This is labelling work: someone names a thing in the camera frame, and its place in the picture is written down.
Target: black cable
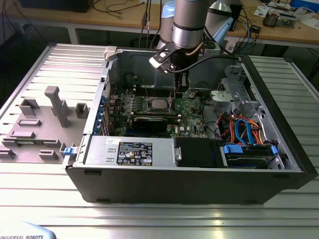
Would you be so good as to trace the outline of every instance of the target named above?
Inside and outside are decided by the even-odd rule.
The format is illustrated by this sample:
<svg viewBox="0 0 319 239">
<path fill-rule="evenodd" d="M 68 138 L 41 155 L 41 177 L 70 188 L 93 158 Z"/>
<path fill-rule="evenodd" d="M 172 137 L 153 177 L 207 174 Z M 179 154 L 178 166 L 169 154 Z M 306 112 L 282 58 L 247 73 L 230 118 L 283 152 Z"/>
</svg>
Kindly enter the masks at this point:
<svg viewBox="0 0 319 239">
<path fill-rule="evenodd" d="M 307 48 L 308 51 L 311 53 L 312 56 L 314 56 L 315 58 L 319 59 L 319 56 L 316 56 L 311 50 L 311 48 Z"/>
<path fill-rule="evenodd" d="M 10 73 L 9 73 L 9 72 L 6 72 L 6 75 L 8 76 L 8 80 L 9 80 L 10 84 L 13 85 L 14 87 L 17 87 L 17 85 L 14 84 L 14 83 L 11 81 Z"/>
<path fill-rule="evenodd" d="M 139 48 L 141 47 L 141 39 L 142 39 L 143 31 L 144 31 L 144 27 L 142 27 L 140 37 L 139 37 Z"/>
<path fill-rule="evenodd" d="M 144 28 L 147 24 L 147 21 L 148 21 L 148 7 L 149 7 L 149 2 L 150 0 L 147 0 L 146 2 L 146 7 L 145 7 L 145 11 L 144 11 L 144 14 L 143 14 L 143 18 L 142 18 L 142 30 L 141 30 L 141 33 L 140 33 L 140 37 L 139 37 L 139 48 L 141 47 L 141 38 L 142 38 L 142 34 L 143 34 L 143 31 L 144 31 Z"/>
<path fill-rule="evenodd" d="M 317 53 L 317 54 L 319 54 L 319 52 L 317 52 L 317 51 L 315 51 L 315 50 L 313 50 L 312 48 L 309 48 L 311 51 L 314 51 L 315 53 Z"/>
<path fill-rule="evenodd" d="M 312 70 L 310 71 L 309 79 L 312 80 L 318 72 L 319 72 L 319 59 L 315 62 Z"/>
<path fill-rule="evenodd" d="M 206 86 L 208 86 L 209 89 L 211 89 L 211 86 L 210 86 L 206 81 L 196 81 L 196 82 L 191 86 L 191 88 L 194 88 L 194 86 L 195 86 L 196 84 L 198 84 L 198 83 L 203 83 L 203 84 L 205 84 Z"/>
<path fill-rule="evenodd" d="M 159 34 L 160 32 L 160 28 L 161 28 L 161 6 L 162 6 L 162 0 L 159 1 L 159 4 L 160 4 L 160 7 L 159 7 L 159 29 L 158 31 L 156 32 L 156 34 L 154 35 L 152 41 L 151 41 L 151 44 L 150 44 L 150 48 L 153 48 L 153 44 L 154 44 L 154 41 L 155 41 L 155 38 L 156 36 Z"/>
<path fill-rule="evenodd" d="M 22 13 L 22 11 L 18 8 L 17 4 L 15 3 L 15 0 L 12 0 L 15 8 L 18 10 L 18 12 L 23 16 L 23 18 L 31 25 L 34 27 L 34 30 L 39 34 L 39 36 L 46 42 L 48 41 L 44 38 L 44 36 L 38 31 L 38 29 L 29 21 L 29 19 Z"/>
<path fill-rule="evenodd" d="M 247 24 L 248 28 L 250 28 L 252 26 L 251 20 L 248 18 L 247 12 L 245 11 L 245 9 L 242 9 L 242 10 L 245 13 L 245 16 L 243 16 L 243 15 L 239 15 L 239 16 L 246 18 L 246 22 L 245 23 Z M 236 46 L 236 49 L 234 50 L 234 53 L 241 49 L 241 45 L 243 44 L 243 42 L 245 41 L 247 36 L 248 36 L 248 30 L 246 30 L 246 35 L 245 35 L 244 39 L 241 41 L 241 43 L 239 44 L 239 46 Z"/>
<path fill-rule="evenodd" d="M 209 99 L 209 98 L 206 98 L 206 99 L 205 99 L 205 101 L 204 101 L 204 103 L 203 103 L 203 106 L 202 106 L 202 108 L 201 108 L 201 112 L 200 112 L 201 120 L 203 121 L 203 124 L 206 126 L 206 128 L 207 128 L 209 131 L 211 131 L 211 132 L 215 135 L 216 138 L 219 138 L 219 139 L 221 139 L 222 141 L 224 141 L 215 131 L 213 131 L 213 130 L 207 125 L 208 123 L 210 123 L 210 122 L 212 122 L 212 121 L 209 121 L 209 122 L 206 123 L 205 120 L 204 120 L 204 107 L 205 107 L 206 102 L 207 102 L 208 99 Z"/>
<path fill-rule="evenodd" d="M 5 0 L 2 3 L 2 34 L 3 34 L 3 42 L 5 43 L 5 28 L 4 28 L 4 8 L 5 8 Z"/>
<path fill-rule="evenodd" d="M 208 29 L 207 29 L 206 26 L 204 27 L 204 32 L 205 32 L 205 34 L 207 35 L 207 37 L 208 37 L 212 42 L 215 42 L 215 43 L 218 44 L 218 46 L 220 47 L 220 49 L 223 50 L 223 52 L 226 52 L 228 55 L 234 56 L 233 53 L 227 51 L 223 46 L 221 46 L 221 45 L 212 37 L 212 35 L 209 33 L 209 31 L 208 31 Z"/>
<path fill-rule="evenodd" d="M 94 8 L 96 11 L 100 11 L 100 12 L 118 12 L 118 11 L 123 11 L 123 10 L 126 10 L 126 9 L 129 9 L 129 8 L 132 8 L 132 7 L 135 7 L 135 6 L 140 6 L 140 5 L 143 5 L 144 2 L 140 3 L 140 4 L 136 4 L 136 5 L 133 5 L 133 6 L 128 6 L 126 8 L 123 8 L 123 9 L 118 9 L 118 10 L 114 10 L 114 11 L 104 11 L 104 10 L 100 10 L 100 9 L 97 9 L 95 7 L 95 4 L 98 3 L 100 0 L 97 0 L 95 3 L 93 3 L 92 5 L 92 8 Z"/>
<path fill-rule="evenodd" d="M 148 34 L 146 36 L 146 48 L 149 47 L 149 34 L 150 34 L 150 22 L 151 22 L 151 5 L 152 5 L 152 0 L 150 0 L 150 5 L 149 5 L 149 21 L 148 21 Z"/>
<path fill-rule="evenodd" d="M 209 57 L 205 57 L 197 62 L 195 62 L 194 64 L 184 68 L 184 69 L 181 69 L 181 70 L 178 70 L 178 71 L 171 71 L 169 70 L 169 72 L 171 73 L 181 73 L 181 72 L 184 72 L 184 71 L 188 71 L 189 69 L 193 68 L 194 66 L 197 66 L 198 64 L 204 62 L 204 61 L 207 61 L 209 59 L 215 59 L 215 58 L 221 58 L 221 59 L 230 59 L 230 60 L 237 60 L 238 57 L 234 57 L 234 56 L 227 56 L 227 55 L 218 55 L 218 56 L 209 56 Z"/>
</svg>

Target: power cable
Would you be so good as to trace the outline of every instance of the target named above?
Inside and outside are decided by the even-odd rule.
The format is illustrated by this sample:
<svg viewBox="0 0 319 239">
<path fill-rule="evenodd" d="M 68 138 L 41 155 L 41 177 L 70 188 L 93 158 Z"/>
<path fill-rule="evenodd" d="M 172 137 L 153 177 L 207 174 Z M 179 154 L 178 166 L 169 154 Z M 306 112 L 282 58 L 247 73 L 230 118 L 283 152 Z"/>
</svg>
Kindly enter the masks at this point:
<svg viewBox="0 0 319 239">
<path fill-rule="evenodd" d="M 144 11 L 143 18 L 142 18 L 142 29 L 141 29 L 141 33 L 140 33 L 140 37 L 139 37 L 139 48 L 141 47 L 142 34 L 143 34 L 144 28 L 145 28 L 147 21 L 148 21 L 149 2 L 150 2 L 150 0 L 147 0 L 145 11 Z"/>
<path fill-rule="evenodd" d="M 149 4 L 149 20 L 148 20 L 148 34 L 146 36 L 146 48 L 149 47 L 149 34 L 150 34 L 150 23 L 151 23 L 151 5 L 152 5 L 152 0 L 150 0 L 150 4 Z"/>
<path fill-rule="evenodd" d="M 218 55 L 218 56 L 209 56 L 209 57 L 205 57 L 197 62 L 195 62 L 194 64 L 184 68 L 184 69 L 181 69 L 181 70 L 178 70 L 178 71 L 171 71 L 169 70 L 169 72 L 171 73 L 181 73 L 181 72 L 184 72 L 184 71 L 188 71 L 189 69 L 193 68 L 194 66 L 197 66 L 198 64 L 204 62 L 204 61 L 207 61 L 209 59 L 215 59 L 215 58 L 221 58 L 221 59 L 230 59 L 230 60 L 238 60 L 238 57 L 234 57 L 234 56 L 227 56 L 227 55 Z"/>
<path fill-rule="evenodd" d="M 159 7 L 159 29 L 158 31 L 156 32 L 156 34 L 154 35 L 152 41 L 151 41 L 151 44 L 150 44 L 150 48 L 153 48 L 153 44 L 154 44 L 154 41 L 155 41 L 155 38 L 156 36 L 159 34 L 160 32 L 160 28 L 161 28 L 161 6 L 162 6 L 162 0 L 159 1 L 159 4 L 160 4 L 160 7 Z"/>
</svg>

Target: blue latch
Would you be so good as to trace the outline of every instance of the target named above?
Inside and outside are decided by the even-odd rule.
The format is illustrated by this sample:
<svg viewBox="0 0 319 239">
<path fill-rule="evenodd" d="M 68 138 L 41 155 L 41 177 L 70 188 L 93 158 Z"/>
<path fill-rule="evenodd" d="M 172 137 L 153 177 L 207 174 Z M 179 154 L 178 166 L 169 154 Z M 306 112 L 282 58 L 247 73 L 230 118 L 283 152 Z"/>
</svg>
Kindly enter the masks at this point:
<svg viewBox="0 0 319 239">
<path fill-rule="evenodd" d="M 64 149 L 64 155 L 74 156 L 76 155 L 76 147 L 69 147 Z"/>
<path fill-rule="evenodd" d="M 278 150 L 275 146 L 271 146 L 271 151 L 273 152 L 275 156 L 278 154 Z"/>
<path fill-rule="evenodd" d="M 241 145 L 237 144 L 226 144 L 224 147 L 224 153 L 244 153 L 243 148 Z"/>
</svg>

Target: side panel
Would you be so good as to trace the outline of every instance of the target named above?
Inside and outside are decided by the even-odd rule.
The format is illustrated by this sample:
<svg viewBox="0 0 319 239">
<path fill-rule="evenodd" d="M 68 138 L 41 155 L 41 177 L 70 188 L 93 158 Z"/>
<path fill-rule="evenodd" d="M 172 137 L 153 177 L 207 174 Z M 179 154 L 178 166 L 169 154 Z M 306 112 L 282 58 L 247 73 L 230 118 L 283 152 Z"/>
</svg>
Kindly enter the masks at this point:
<svg viewBox="0 0 319 239">
<path fill-rule="evenodd" d="M 258 93 L 260 94 L 261 98 L 259 100 L 264 106 L 265 111 L 269 112 L 272 116 L 292 156 L 294 157 L 298 166 L 306 173 L 302 180 L 294 185 L 295 189 L 300 188 L 301 186 L 316 178 L 318 176 L 318 173 L 316 172 L 304 149 L 300 145 L 296 135 L 292 131 L 290 125 L 288 124 L 276 101 L 271 95 L 269 89 L 260 76 L 251 58 L 249 56 L 244 56 L 243 62 L 246 67 L 246 73 L 249 75 L 249 80 L 256 86 L 256 89 L 258 89 Z"/>
<path fill-rule="evenodd" d="M 68 168 L 87 202 L 263 204 L 303 173 Z"/>
</svg>

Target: computer case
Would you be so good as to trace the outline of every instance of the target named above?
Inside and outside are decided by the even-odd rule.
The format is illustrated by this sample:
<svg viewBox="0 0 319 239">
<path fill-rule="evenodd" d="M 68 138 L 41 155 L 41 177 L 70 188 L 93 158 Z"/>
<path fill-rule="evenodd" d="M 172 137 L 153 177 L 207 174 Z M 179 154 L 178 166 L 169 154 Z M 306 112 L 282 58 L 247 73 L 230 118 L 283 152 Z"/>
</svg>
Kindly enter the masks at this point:
<svg viewBox="0 0 319 239">
<path fill-rule="evenodd" d="M 20 0 L 22 7 L 87 12 L 93 0 Z"/>
</svg>

